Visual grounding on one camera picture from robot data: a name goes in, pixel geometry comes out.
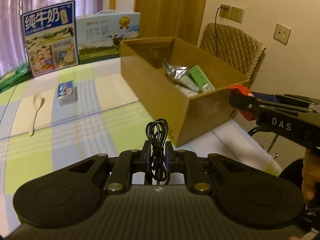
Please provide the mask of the person's right hand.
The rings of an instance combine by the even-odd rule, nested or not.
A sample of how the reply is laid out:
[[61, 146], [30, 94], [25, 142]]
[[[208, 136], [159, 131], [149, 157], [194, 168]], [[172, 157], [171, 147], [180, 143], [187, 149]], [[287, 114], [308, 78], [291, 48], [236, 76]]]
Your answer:
[[306, 149], [302, 169], [302, 193], [307, 202], [316, 195], [316, 184], [319, 183], [319, 157]]

